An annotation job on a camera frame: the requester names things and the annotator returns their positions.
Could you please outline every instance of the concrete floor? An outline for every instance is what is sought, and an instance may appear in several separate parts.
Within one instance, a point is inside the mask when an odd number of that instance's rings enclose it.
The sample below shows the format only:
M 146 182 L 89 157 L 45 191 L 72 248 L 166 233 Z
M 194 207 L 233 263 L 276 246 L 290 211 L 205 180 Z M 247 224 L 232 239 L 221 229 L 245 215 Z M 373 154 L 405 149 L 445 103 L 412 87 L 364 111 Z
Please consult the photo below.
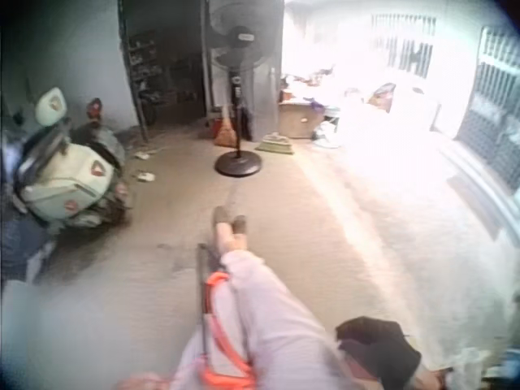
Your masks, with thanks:
M 213 172 L 225 149 L 195 132 L 156 138 L 165 149 L 128 164 L 157 175 L 131 180 L 132 223 L 69 237 L 39 285 L 6 293 L 4 362 L 27 365 L 38 389 L 172 374 L 198 319 L 195 248 L 220 204 L 248 215 L 252 250 L 331 333 L 358 315 L 395 319 L 431 366 L 492 348 L 511 314 L 518 249 L 450 186 L 457 172 L 429 136 L 402 143 L 410 134 L 377 123 L 349 134 L 342 149 L 299 142 L 294 156 L 263 154 L 263 170 L 242 180 Z

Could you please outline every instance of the black glove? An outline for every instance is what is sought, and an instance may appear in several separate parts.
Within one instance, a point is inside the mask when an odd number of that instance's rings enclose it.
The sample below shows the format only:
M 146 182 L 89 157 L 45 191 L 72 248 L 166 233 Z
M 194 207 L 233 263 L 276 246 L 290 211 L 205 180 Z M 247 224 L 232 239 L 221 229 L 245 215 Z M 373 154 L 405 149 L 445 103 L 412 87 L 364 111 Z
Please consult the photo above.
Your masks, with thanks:
M 398 323 L 360 317 L 336 328 L 340 349 L 381 380 L 385 390 L 402 390 L 421 362 Z

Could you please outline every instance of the motorcycle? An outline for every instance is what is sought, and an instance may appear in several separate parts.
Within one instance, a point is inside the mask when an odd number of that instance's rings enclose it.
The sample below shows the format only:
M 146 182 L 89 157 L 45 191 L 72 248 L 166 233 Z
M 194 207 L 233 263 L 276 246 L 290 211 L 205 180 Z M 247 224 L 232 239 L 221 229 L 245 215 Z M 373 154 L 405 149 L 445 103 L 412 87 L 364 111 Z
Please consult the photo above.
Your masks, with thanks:
M 122 222 L 130 208 L 128 186 L 122 179 L 124 149 L 100 120 L 81 145 L 71 141 L 67 103 L 58 88 L 36 104 L 43 127 L 29 139 L 14 179 L 14 195 L 22 211 L 60 229 L 95 228 Z

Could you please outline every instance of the pink pants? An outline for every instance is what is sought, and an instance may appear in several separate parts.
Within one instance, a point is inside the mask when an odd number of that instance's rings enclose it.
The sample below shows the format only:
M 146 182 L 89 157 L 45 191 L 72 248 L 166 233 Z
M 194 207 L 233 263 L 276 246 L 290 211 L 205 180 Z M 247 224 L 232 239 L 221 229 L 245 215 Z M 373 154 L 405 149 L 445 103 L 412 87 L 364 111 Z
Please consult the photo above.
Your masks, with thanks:
M 230 280 L 215 290 L 214 311 L 234 349 L 253 362 L 257 388 L 358 388 L 323 327 L 261 258 L 236 250 L 221 262 Z M 241 375 L 210 335 L 207 343 L 217 373 Z M 201 355 L 199 328 L 184 349 L 170 389 L 203 388 L 198 374 Z

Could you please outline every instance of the hand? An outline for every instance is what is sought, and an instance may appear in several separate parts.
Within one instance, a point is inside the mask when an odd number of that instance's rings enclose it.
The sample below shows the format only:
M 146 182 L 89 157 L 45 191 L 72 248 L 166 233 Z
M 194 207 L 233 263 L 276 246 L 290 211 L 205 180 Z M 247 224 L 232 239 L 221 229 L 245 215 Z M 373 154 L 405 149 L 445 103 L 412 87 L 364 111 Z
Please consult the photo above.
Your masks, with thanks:
M 170 383 L 155 373 L 144 373 L 123 380 L 115 386 L 115 390 L 168 390 Z

